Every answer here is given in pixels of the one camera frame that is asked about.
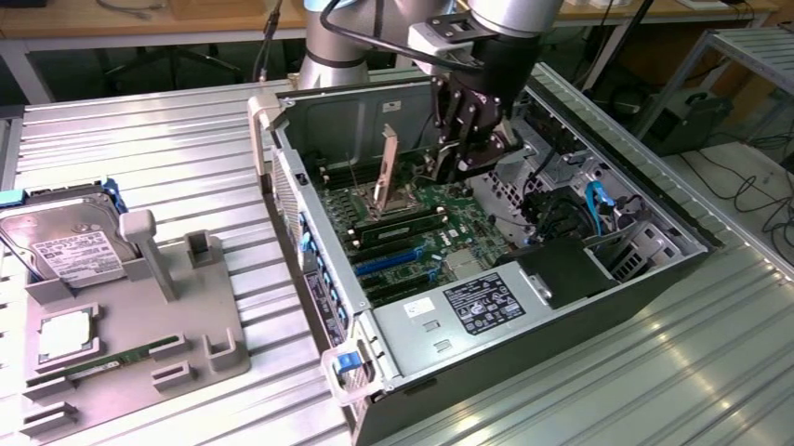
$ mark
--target green circuit board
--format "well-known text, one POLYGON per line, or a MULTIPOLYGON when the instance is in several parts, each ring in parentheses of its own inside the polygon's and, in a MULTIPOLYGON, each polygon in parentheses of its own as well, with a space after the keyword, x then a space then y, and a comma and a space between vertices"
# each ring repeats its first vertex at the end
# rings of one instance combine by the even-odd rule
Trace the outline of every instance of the green circuit board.
MULTIPOLYGON (((443 221, 440 216, 423 218, 424 220, 435 218, 429 223, 435 223, 439 228, 423 230, 404 238, 395 236, 401 243, 407 241, 411 248, 420 248, 417 259, 358 276, 361 288, 373 305, 385 305, 423 289, 460 280, 461 272, 469 269, 449 269, 449 262, 445 262, 449 254, 463 251, 467 255, 471 254, 475 259, 471 263, 477 265, 473 267, 476 272, 477 268, 491 268, 499 256, 509 251, 508 243, 488 222, 481 206, 471 196, 460 193, 460 184, 431 183, 416 186, 412 181, 397 182, 399 209, 384 213, 381 218, 374 217, 369 209, 372 188, 373 183, 366 183, 338 190, 320 190, 320 199, 333 229, 342 241, 348 258, 353 259, 350 260, 353 269, 366 262, 388 259, 391 254, 354 261, 356 254, 365 250, 350 244, 348 235, 350 228, 365 227, 380 219, 388 220, 423 210, 444 208, 443 221), (405 289, 397 291, 396 288, 400 288, 401 284, 405 284, 405 289)), ((409 228, 409 222, 393 226, 405 229, 409 228)))

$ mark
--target metal table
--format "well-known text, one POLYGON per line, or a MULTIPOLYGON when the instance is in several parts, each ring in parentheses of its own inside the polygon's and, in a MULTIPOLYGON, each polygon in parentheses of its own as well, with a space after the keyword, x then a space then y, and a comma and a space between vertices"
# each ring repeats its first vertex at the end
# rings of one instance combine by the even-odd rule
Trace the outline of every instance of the metal table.
POLYGON ((672 94, 685 82, 685 76, 699 63, 707 49, 747 67, 794 96, 794 33, 780 28, 705 31, 680 63, 653 103, 643 112, 633 135, 643 138, 656 121, 672 94))
MULTIPOLYGON (((725 227, 717 209, 553 72, 539 66, 535 76, 725 247, 631 321, 382 444, 792 441, 790 267, 748 233, 725 227)), ((289 88, 278 82, 266 87, 289 88)), ((256 192, 244 104, 257 89, 238 85, 29 107, 10 127, 10 140, 22 140, 10 147, 20 155, 9 169, 17 186, 109 173, 128 204, 152 210, 160 243, 197 228, 220 236, 253 362, 249 373, 57 444, 349 442, 256 192)), ((21 267, 5 260, 0 351, 16 351, 21 267)), ((0 369, 0 413, 10 414, 0 416, 0 443, 25 444, 10 433, 13 351, 0 356, 8 365, 0 369)))

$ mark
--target hard drive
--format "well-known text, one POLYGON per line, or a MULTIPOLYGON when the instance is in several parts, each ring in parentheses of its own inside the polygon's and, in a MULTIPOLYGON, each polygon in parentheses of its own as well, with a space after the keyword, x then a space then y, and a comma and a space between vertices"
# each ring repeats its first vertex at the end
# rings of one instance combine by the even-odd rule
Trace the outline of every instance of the hard drive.
POLYGON ((10 190, 0 206, 0 238, 33 281, 61 278, 81 288, 124 277, 121 263, 136 259, 137 251, 118 234, 125 208, 114 183, 29 194, 10 190))

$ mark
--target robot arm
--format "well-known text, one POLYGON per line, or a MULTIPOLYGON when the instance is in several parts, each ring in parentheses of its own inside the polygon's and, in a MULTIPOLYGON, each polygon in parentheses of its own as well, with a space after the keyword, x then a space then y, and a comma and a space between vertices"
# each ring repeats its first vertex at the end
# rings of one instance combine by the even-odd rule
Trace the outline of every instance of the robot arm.
MULTIPOLYGON (((520 147, 507 118, 561 0, 468 0, 465 13, 424 16, 411 25, 409 46, 341 26, 334 12, 340 2, 329 0, 317 17, 322 29, 364 49, 373 46, 413 59, 433 75, 433 125, 440 137, 428 153, 428 174, 439 182, 479 175, 520 147)), ((373 2, 403 12, 429 3, 373 2)))

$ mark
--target slotted metal surface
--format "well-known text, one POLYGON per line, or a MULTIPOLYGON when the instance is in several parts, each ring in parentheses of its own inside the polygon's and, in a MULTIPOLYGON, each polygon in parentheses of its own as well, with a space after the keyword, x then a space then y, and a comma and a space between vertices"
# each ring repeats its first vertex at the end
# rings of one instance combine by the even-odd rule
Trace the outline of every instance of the slotted metal surface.
MULTIPOLYGON (((790 443, 794 289, 784 276, 794 274, 776 269, 772 253, 755 249, 740 229, 725 229, 717 212, 556 75, 537 67, 535 76, 725 247, 631 321, 381 444, 790 443)), ((254 92, 240 85, 28 109, 17 186, 110 174, 128 205, 152 210, 160 243, 201 228, 218 235, 253 362, 249 373, 57 444, 349 442, 256 196, 241 135, 254 92)), ((22 268, 9 257, 1 273, 0 443, 26 444, 10 433, 22 268)))
POLYGON ((780 28, 713 31, 708 43, 794 95, 794 33, 780 28))

